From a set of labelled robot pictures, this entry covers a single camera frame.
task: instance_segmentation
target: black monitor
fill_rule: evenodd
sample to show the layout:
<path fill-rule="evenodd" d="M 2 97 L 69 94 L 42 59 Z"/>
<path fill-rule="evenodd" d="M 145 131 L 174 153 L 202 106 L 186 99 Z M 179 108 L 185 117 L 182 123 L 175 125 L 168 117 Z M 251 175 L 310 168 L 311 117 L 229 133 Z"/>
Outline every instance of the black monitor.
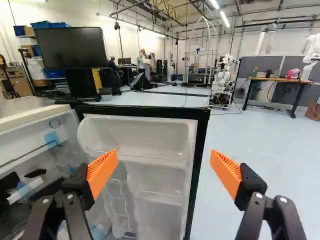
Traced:
<path fill-rule="evenodd" d="M 118 65 L 131 64 L 131 57 L 118 58 Z"/>
<path fill-rule="evenodd" d="M 107 55 L 100 27 L 35 29 L 47 69 L 106 67 Z"/>

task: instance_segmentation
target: fluorescent light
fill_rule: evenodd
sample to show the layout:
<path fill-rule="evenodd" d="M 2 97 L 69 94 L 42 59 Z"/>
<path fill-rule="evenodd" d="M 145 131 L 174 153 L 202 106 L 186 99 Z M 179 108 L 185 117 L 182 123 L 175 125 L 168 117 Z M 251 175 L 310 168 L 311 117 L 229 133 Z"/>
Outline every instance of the fluorescent light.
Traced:
<path fill-rule="evenodd" d="M 220 16 L 222 17 L 224 24 L 227 28 L 230 28 L 230 23 L 228 21 L 228 18 L 225 15 L 225 12 L 223 10 L 220 11 Z"/>
<path fill-rule="evenodd" d="M 213 7 L 214 7 L 215 9 L 219 9 L 219 8 L 220 8 L 220 7 L 219 7 L 219 4 L 217 3 L 216 0 L 210 0 L 210 2 L 211 2 L 211 4 L 213 5 Z"/>
<path fill-rule="evenodd" d="M 157 32 L 151 31 L 151 30 L 146 29 L 146 28 L 143 28 L 143 31 L 144 31 L 144 32 L 147 32 L 147 33 L 149 33 L 149 34 L 153 34 L 153 35 L 155 35 L 155 36 L 161 37 L 161 38 L 165 38 L 165 37 L 166 37 L 165 35 L 163 35 L 163 34 L 161 34 L 161 33 L 157 33 Z"/>

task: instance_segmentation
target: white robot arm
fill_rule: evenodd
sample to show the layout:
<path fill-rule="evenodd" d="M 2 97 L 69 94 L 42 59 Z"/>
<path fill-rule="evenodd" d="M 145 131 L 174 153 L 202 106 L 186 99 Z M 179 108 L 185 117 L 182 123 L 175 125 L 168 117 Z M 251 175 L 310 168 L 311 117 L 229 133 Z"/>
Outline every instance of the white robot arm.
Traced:
<path fill-rule="evenodd" d="M 215 82 L 219 82 L 219 85 L 225 85 L 226 82 L 230 80 L 230 65 L 232 65 L 234 61 L 234 57 L 226 54 L 224 58 L 222 59 L 222 62 L 219 62 L 218 64 L 220 65 L 220 70 L 217 75 L 217 79 Z"/>
<path fill-rule="evenodd" d="M 138 68 L 139 69 L 143 69 L 144 68 L 144 64 L 143 64 L 144 63 L 144 59 L 143 59 L 143 57 L 145 59 L 149 59 L 148 55 L 146 54 L 146 51 L 142 48 L 140 50 L 139 56 L 137 58 L 137 60 L 138 60 Z"/>
<path fill-rule="evenodd" d="M 310 45 L 308 53 L 303 58 L 305 64 L 309 64 L 303 68 L 302 80 L 308 80 L 312 68 L 320 61 L 320 33 L 311 35 L 307 39 L 307 44 Z"/>

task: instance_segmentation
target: desk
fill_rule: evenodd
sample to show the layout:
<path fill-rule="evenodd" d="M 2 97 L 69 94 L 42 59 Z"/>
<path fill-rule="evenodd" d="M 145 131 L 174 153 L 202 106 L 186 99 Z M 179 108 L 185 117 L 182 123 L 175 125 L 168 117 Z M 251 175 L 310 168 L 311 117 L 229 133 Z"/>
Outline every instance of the desk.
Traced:
<path fill-rule="evenodd" d="M 249 89 L 248 89 L 248 93 L 246 95 L 245 101 L 244 101 L 244 105 L 242 107 L 242 110 L 245 111 L 248 105 L 248 100 L 250 98 L 250 94 L 251 94 L 251 90 L 252 87 L 254 85 L 254 82 L 265 82 L 265 81 L 274 81 L 274 82 L 282 82 L 282 83 L 295 83 L 295 84 L 300 84 L 300 88 L 298 90 L 298 93 L 295 97 L 292 109 L 290 111 L 290 116 L 291 118 L 295 119 L 296 115 L 295 115 L 295 111 L 296 108 L 298 106 L 299 100 L 302 96 L 302 93 L 304 92 L 305 87 L 308 84 L 314 84 L 314 81 L 310 81 L 310 80 L 300 80 L 300 79 L 291 79 L 291 78 L 266 78 L 266 77 L 248 77 L 248 79 L 250 80 L 250 85 L 249 85 Z"/>

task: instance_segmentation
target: orange object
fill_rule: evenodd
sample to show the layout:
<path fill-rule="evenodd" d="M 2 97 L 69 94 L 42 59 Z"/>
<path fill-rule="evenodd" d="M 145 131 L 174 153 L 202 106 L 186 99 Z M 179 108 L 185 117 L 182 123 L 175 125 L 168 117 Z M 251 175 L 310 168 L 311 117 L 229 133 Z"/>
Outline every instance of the orange object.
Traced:
<path fill-rule="evenodd" d="M 222 153 L 211 150 L 210 164 L 233 200 L 242 181 L 240 165 Z"/>
<path fill-rule="evenodd" d="M 96 199 L 118 165 L 116 149 L 113 149 L 88 164 L 86 180 L 93 198 Z"/>

